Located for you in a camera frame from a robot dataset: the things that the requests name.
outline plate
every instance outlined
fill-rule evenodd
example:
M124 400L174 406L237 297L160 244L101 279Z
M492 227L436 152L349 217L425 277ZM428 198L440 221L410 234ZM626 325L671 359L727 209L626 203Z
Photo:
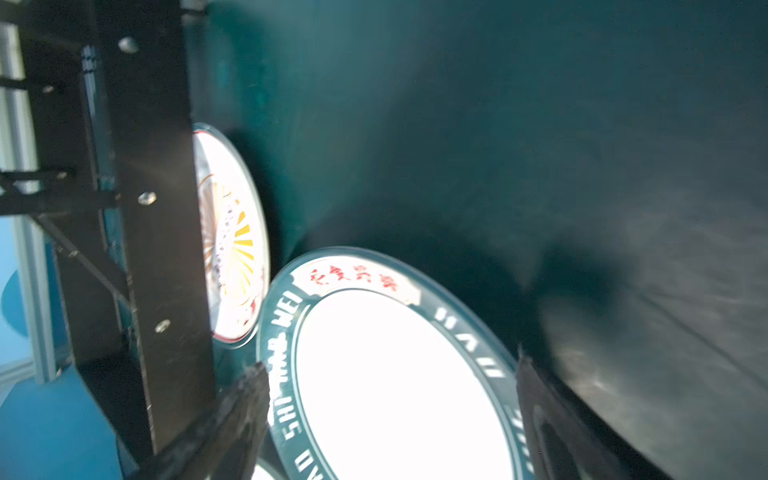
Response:
M266 223L243 159L221 132L194 124L197 196L214 339L244 344L269 287Z
M316 250L256 336L291 480L530 479L515 360L451 293L381 253Z

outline screw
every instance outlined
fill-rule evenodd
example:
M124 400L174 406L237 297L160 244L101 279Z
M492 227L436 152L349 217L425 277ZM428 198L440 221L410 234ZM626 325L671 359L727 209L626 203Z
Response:
M139 195L139 204L144 205L145 207L153 204L155 200L157 200L155 192L144 192Z
M169 319L165 319L162 322L160 322L160 323L158 323L157 325L154 326L154 331L156 333L162 333L162 332L166 331L169 326L170 326L170 320Z
M133 37L121 38L120 41L118 41L118 47L123 53L127 53L129 55L139 51L139 44L136 43Z

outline dark green surface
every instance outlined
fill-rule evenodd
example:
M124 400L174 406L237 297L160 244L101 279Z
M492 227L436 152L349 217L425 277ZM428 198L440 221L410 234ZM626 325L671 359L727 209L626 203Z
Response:
M227 0L193 119L253 170L273 272L350 244L523 339L673 477L765 478L768 9Z

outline red print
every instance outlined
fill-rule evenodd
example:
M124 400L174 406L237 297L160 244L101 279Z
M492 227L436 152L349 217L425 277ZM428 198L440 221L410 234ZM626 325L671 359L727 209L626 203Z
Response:
M365 280L371 283L371 274L366 272L366 268L363 265L356 266L355 271L357 272L356 280Z
M312 270L312 276L310 277L310 280L312 280L314 283L317 283L318 285L327 285L328 282L321 282L320 280L324 279L325 275L317 275L317 270Z
M349 280L347 277L344 276L344 272L337 266L331 265L331 275L336 275L339 277L339 280Z
M397 291L397 283L395 283L395 280L392 277L389 275L380 275L380 277L382 277L384 288L392 288L393 292Z

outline white plate center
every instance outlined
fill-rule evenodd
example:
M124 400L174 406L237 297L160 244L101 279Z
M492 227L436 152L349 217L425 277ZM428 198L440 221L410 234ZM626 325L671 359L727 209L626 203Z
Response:
M407 306L365 290L333 293L297 342L306 420L339 480L513 478L480 381Z

